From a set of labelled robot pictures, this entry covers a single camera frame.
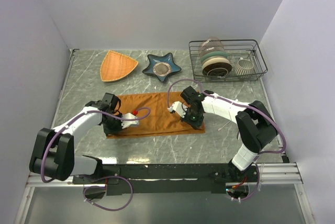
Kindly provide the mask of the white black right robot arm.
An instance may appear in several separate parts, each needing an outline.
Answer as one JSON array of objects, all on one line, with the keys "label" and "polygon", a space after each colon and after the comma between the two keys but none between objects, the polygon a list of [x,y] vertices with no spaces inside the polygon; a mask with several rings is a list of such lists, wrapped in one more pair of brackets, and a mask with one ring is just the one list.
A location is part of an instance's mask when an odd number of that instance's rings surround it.
[{"label": "white black right robot arm", "polygon": [[239,103],[205,91],[197,92],[187,87],[181,92],[186,105],[174,102],[173,109],[180,115],[181,121],[193,129],[199,129],[204,121],[204,114],[213,114],[225,118],[238,127],[242,144],[229,162],[229,176],[234,181],[246,177],[254,159],[278,135],[274,121],[262,102]]}]

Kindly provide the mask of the orange cloth napkin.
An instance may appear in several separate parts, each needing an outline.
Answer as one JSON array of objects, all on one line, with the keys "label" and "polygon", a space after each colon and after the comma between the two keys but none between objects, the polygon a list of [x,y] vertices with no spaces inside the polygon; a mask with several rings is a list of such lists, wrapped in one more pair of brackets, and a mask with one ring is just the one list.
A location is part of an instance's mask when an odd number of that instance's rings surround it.
[{"label": "orange cloth napkin", "polygon": [[182,122],[178,114],[169,113],[166,92],[120,95],[119,98],[121,100],[120,112],[123,114],[141,107],[149,107],[151,112],[148,117],[140,120],[139,126],[126,128],[116,135],[107,136],[107,139],[205,133],[204,124],[199,129],[193,129],[187,123]]}]

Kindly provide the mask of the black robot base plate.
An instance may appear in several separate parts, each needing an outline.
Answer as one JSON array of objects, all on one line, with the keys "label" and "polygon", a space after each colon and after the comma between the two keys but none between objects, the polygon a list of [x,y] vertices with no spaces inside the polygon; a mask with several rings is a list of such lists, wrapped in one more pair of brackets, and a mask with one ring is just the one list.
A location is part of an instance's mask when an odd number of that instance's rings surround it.
[{"label": "black robot base plate", "polygon": [[227,163],[109,164],[103,165],[100,178],[79,175],[73,178],[72,183],[86,187],[104,186],[106,195],[116,196],[131,192],[224,194],[228,184],[238,184],[243,180],[257,182],[258,173],[254,165],[240,172]]}]

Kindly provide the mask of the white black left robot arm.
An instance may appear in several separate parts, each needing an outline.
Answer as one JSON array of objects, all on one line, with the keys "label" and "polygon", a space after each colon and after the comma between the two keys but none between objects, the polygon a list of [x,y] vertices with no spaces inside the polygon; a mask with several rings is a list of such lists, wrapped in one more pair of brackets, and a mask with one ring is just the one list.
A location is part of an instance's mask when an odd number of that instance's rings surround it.
[{"label": "white black left robot arm", "polygon": [[119,111],[121,100],[105,93],[98,101],[88,102],[83,109],[62,125],[42,128],[36,136],[29,170],[40,174],[44,183],[65,181],[71,175],[84,174],[92,183],[104,177],[102,161],[92,156],[75,157],[75,145],[95,126],[103,126],[105,136],[122,131]]}]

